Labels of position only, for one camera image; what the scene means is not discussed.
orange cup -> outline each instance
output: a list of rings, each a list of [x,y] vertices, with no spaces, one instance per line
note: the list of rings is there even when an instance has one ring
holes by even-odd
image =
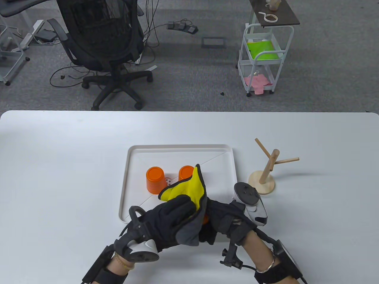
[[[192,166],[184,166],[179,170],[179,180],[190,178],[193,174]]]
[[[160,167],[152,167],[146,172],[146,187],[152,194],[161,193],[167,186],[164,171]]]

chair armrest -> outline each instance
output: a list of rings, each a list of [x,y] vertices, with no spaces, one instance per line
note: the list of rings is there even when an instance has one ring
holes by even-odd
[[[62,26],[58,23],[58,21],[56,19],[50,19],[47,21],[49,22],[49,24],[52,26],[52,28],[56,32],[56,34],[57,34],[57,36],[61,42],[68,40],[68,37],[67,37],[66,33],[64,32]]]

hand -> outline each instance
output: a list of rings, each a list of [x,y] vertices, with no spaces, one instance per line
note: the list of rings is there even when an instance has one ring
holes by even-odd
[[[229,204],[208,199],[206,214],[216,232],[242,245],[246,235],[257,226],[244,214],[245,206],[235,200]]]
[[[140,220],[147,224],[158,252],[178,245],[175,235],[195,214],[196,205],[187,195],[179,195],[147,211]]]

wooden peg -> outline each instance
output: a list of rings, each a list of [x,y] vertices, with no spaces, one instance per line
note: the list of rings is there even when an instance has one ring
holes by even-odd
[[[300,158],[293,158],[293,159],[286,159],[286,160],[279,160],[279,161],[276,161],[275,164],[284,164],[284,163],[289,163],[289,162],[295,162],[295,161],[299,161]]]
[[[268,177],[268,175],[270,173],[270,168],[274,167],[275,161],[278,158],[279,154],[280,154],[280,151],[278,149],[274,149],[273,150],[273,152],[270,155],[270,158],[269,158],[269,160],[268,160],[268,162],[266,164],[266,167],[263,170],[263,173],[262,173],[262,175],[261,175],[261,177],[259,179],[259,183],[260,184],[265,184],[266,179],[267,179],[267,177]]]
[[[258,138],[255,138],[255,142],[259,145],[259,147],[262,149],[262,151],[266,154],[267,158],[270,158],[270,153],[266,150],[266,148],[263,146],[263,144],[258,140]]]

green folder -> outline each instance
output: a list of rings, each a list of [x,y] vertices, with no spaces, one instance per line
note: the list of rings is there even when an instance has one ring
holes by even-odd
[[[262,51],[273,51],[275,50],[273,43],[271,41],[259,41],[259,42],[249,42],[247,44],[247,48],[250,51],[251,57],[255,59],[255,57],[261,53]],[[277,53],[271,54],[263,54],[258,58],[258,61],[261,60],[274,60],[279,59]]]

